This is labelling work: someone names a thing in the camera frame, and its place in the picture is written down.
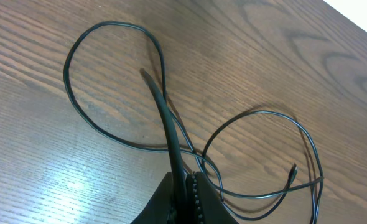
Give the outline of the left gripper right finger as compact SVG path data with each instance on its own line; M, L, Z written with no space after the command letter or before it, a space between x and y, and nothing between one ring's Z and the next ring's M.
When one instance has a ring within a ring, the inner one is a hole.
M238 224L220 201L216 190L202 172L186 178L188 195L188 223Z

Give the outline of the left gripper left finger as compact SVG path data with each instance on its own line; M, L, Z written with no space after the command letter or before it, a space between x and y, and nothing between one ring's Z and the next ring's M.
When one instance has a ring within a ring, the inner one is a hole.
M131 224L173 224L175 221L172 173L168 172L147 205Z

